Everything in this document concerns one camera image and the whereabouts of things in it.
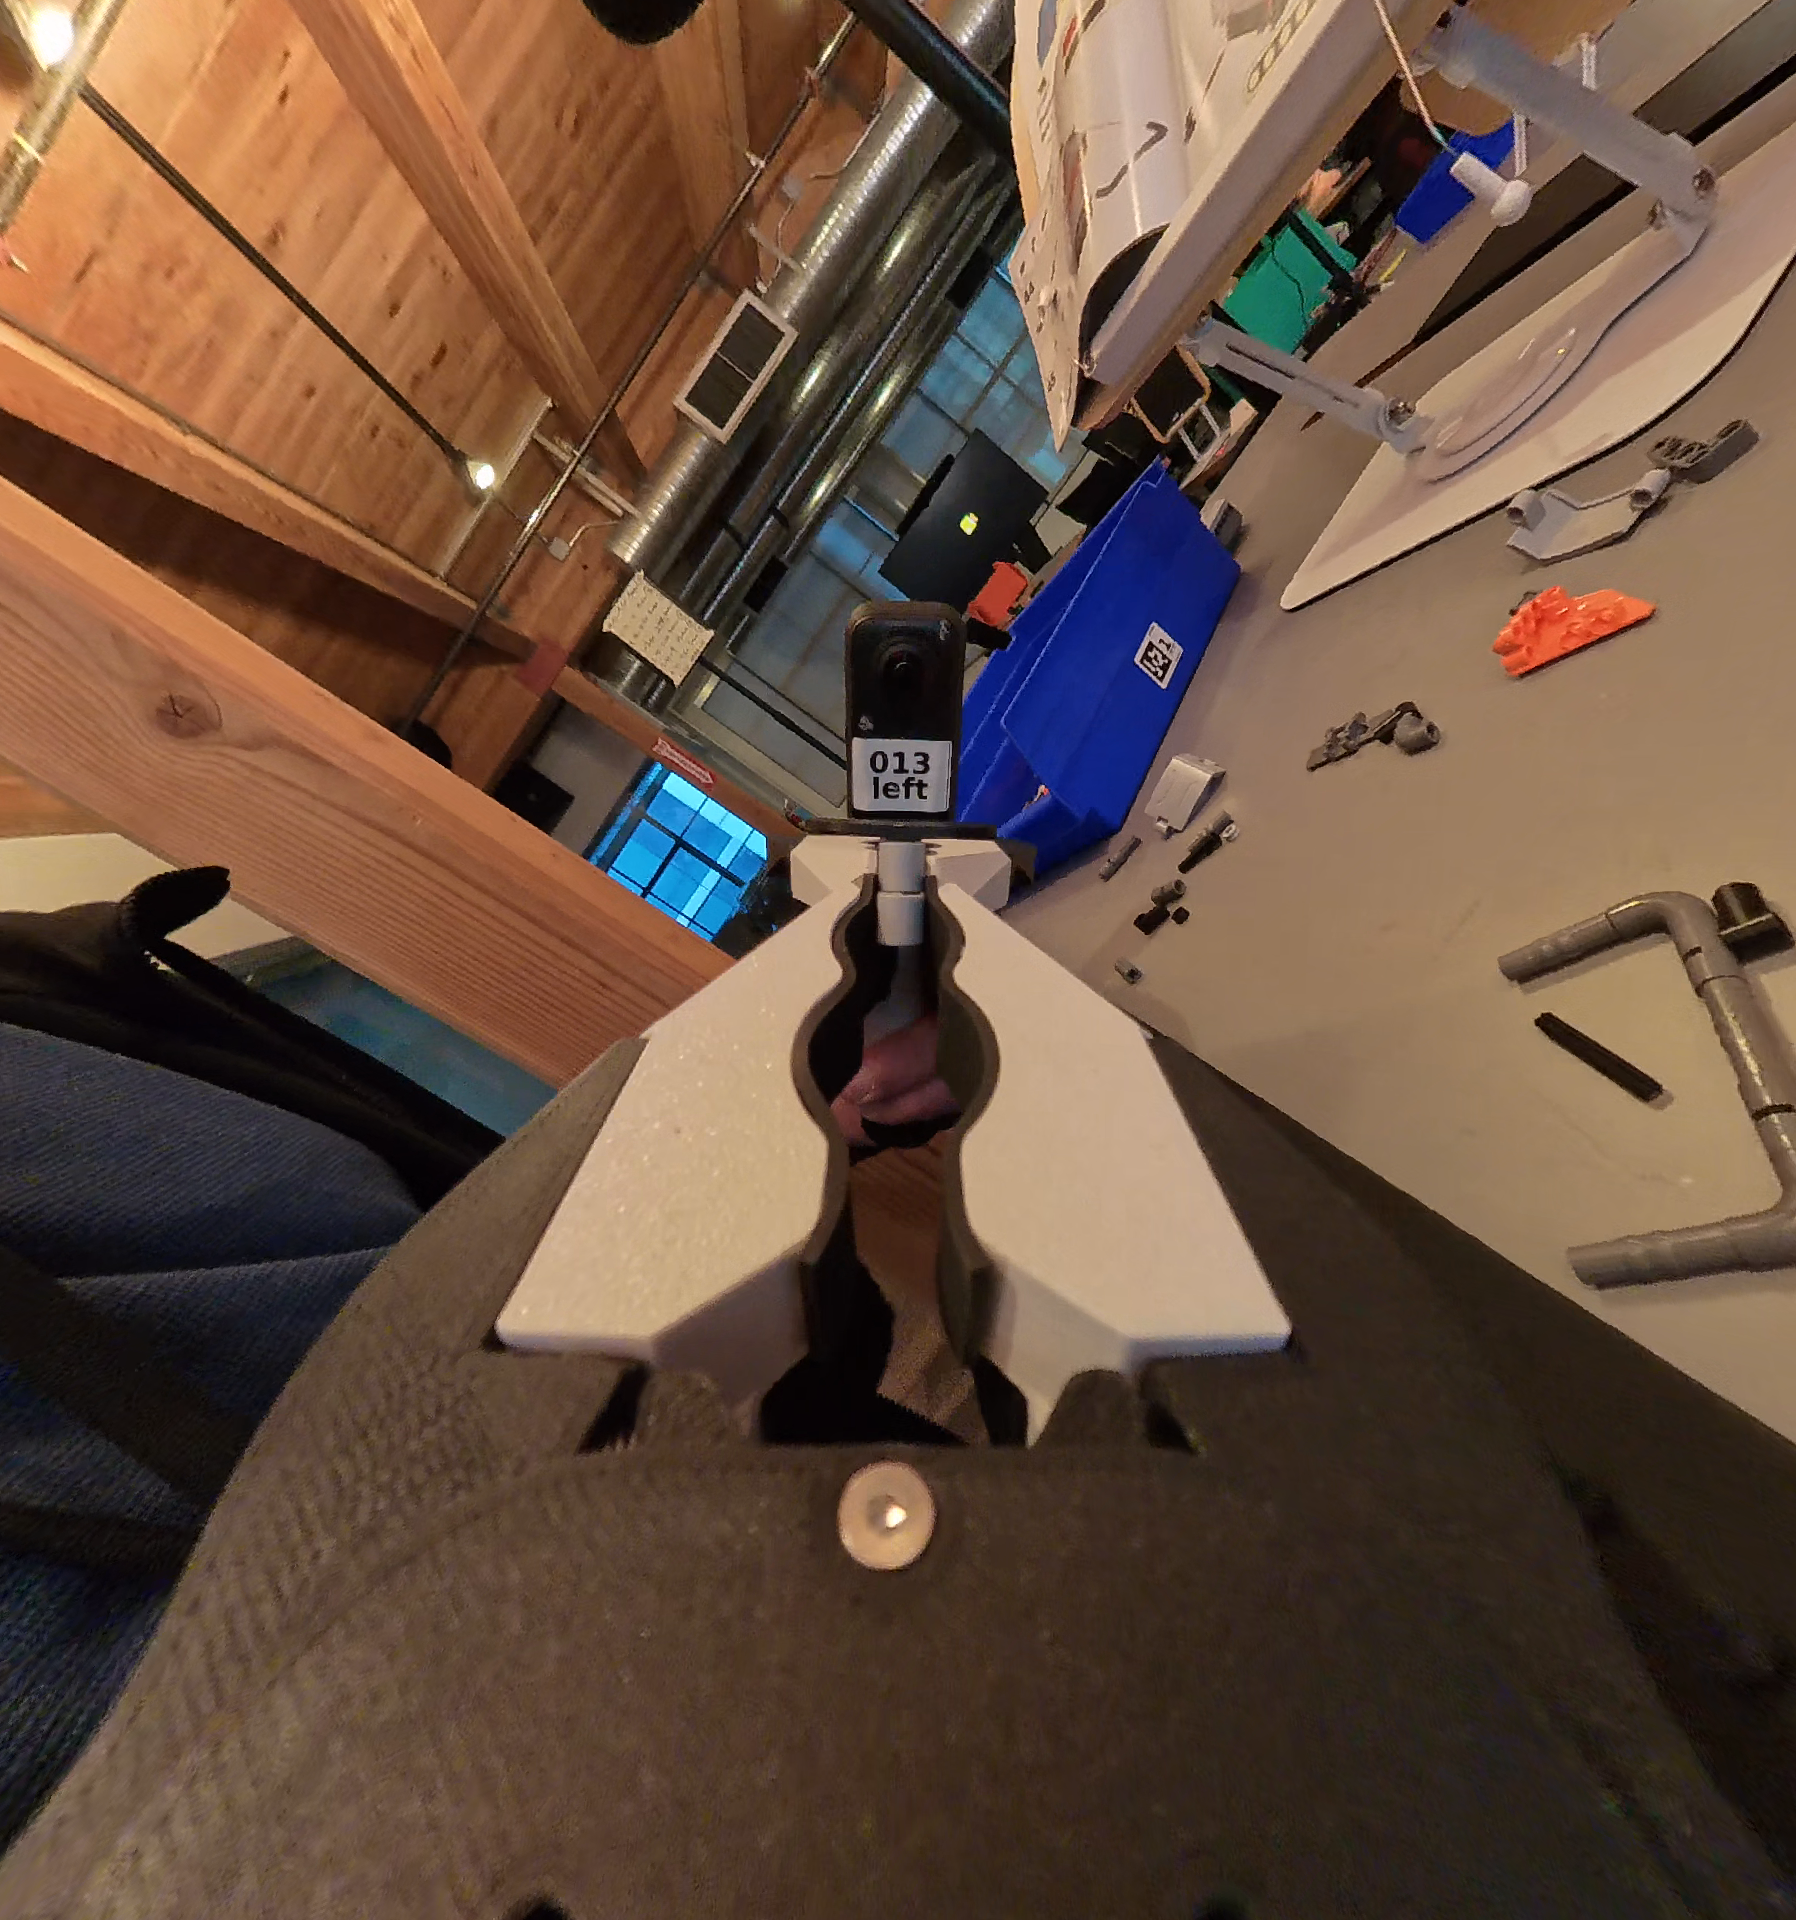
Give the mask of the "blue paned window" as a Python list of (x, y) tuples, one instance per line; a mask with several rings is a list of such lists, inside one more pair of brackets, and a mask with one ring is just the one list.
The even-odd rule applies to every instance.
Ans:
[(713, 943), (771, 863), (766, 832), (651, 763), (584, 851), (588, 864)]

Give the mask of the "person's left hand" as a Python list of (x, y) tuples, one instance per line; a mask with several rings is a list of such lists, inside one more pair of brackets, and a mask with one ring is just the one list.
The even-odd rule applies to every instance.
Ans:
[(842, 1138), (857, 1146), (953, 1126), (961, 1101), (939, 1073), (936, 1023), (916, 1020), (871, 1041), (831, 1112)]

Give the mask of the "bent grey plastic pipe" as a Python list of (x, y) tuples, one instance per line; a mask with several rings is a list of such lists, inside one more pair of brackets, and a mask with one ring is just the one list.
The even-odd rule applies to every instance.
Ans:
[(1796, 1268), (1796, 1071), (1779, 1024), (1728, 949), (1711, 904), (1681, 890), (1645, 892), (1501, 955), (1497, 969), (1525, 987), (1654, 936), (1672, 944), (1706, 1010), (1741, 1105), (1773, 1167), (1777, 1201), (1763, 1213), (1580, 1244), (1569, 1251), (1569, 1262), (1593, 1291)]

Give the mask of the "silver ventilation duct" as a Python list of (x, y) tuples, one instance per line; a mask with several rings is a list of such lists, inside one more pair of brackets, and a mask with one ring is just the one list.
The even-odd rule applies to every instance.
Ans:
[(658, 581), (727, 494), (761, 471), (776, 473), (781, 448), (816, 422), (846, 365), (846, 308), (877, 280), (893, 230), (945, 151), (962, 132), (1011, 151), (995, 79), (1007, 59), (1008, 4), (950, 4), (942, 25), (914, 4), (855, 4), (855, 12), (904, 75), (845, 156), (815, 224), (759, 295), (796, 328), (796, 343), (728, 444), (713, 444), (674, 413), (671, 444), (608, 543), (626, 572)]

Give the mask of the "light grey plastic piece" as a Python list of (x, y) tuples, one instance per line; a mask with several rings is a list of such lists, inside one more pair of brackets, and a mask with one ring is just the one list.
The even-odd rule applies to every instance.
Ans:
[(1632, 539), (1674, 484), (1670, 468), (1654, 467), (1630, 487), (1601, 497), (1558, 488), (1518, 493), (1506, 507), (1506, 546), (1532, 565), (1558, 565)]

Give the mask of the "black plastic rod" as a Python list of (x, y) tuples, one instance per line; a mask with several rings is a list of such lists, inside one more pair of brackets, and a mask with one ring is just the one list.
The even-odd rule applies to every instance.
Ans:
[(1652, 1106), (1667, 1098), (1667, 1086), (1654, 1075), (1620, 1057), (1570, 1020), (1555, 1012), (1541, 1012), (1532, 1024), (1552, 1047), (1582, 1064), (1582, 1069), (1599, 1075), (1613, 1089), (1626, 1092), (1632, 1101)]

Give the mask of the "black monitor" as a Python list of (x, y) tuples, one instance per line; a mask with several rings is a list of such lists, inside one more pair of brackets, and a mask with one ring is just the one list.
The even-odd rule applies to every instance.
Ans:
[(879, 567), (893, 599), (966, 613), (996, 565), (1037, 574), (1050, 549), (1037, 532), (1040, 481), (987, 432), (972, 431), (928, 477)]

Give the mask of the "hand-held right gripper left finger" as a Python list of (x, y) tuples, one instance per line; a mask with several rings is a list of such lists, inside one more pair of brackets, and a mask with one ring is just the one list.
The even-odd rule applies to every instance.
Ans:
[(497, 1316), (505, 1348), (698, 1374), (728, 1405), (805, 1359), (805, 1274), (845, 1198), (811, 1047), (855, 912), (839, 888), (647, 1031)]

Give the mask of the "printed poster board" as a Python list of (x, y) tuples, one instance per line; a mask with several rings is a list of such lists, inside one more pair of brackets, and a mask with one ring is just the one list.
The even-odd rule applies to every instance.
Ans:
[(1361, 113), (1366, 3), (1019, 4), (1008, 278), (1056, 444), (1195, 325)]

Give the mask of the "orange plastic part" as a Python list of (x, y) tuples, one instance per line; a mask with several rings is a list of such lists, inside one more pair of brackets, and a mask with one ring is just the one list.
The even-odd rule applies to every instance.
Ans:
[(1646, 624), (1656, 613), (1654, 600), (1618, 588), (1551, 587), (1512, 609), (1491, 650), (1509, 679), (1523, 680)]

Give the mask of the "wooden post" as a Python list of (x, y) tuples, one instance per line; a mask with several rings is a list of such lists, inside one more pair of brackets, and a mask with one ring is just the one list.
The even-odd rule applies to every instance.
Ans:
[(731, 969), (5, 477), (0, 760), (553, 1086)]

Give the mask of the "green plastic bin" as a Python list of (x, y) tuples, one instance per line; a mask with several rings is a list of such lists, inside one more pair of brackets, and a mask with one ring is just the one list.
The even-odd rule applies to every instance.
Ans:
[(1221, 310), (1255, 340), (1287, 354), (1356, 289), (1356, 258), (1301, 207), (1288, 208), (1236, 275)]

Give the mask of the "white vent grille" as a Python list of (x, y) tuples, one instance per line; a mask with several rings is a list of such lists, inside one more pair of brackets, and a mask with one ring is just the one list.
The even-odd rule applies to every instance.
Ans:
[(674, 395), (677, 414), (727, 447), (752, 414), (796, 343), (796, 328), (768, 300), (743, 295)]

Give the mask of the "white paper sheet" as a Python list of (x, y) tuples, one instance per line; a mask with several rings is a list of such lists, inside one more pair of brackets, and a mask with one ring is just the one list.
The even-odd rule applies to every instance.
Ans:
[(714, 642), (714, 631), (643, 571), (635, 572), (604, 614), (603, 631), (671, 685), (682, 685)]

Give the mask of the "white stand with arms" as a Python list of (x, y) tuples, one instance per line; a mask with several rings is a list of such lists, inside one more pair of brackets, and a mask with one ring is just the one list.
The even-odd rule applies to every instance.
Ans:
[(1379, 453), (1280, 596), (1314, 605), (1463, 525), (1582, 468), (1696, 393), (1796, 261), (1796, 123), (1724, 173), (1682, 136), (1614, 108), (1474, 8), (1444, 14), (1420, 61), (1646, 192), (1646, 226), (1419, 401), (1329, 376), (1223, 323), (1190, 350), (1296, 397)]

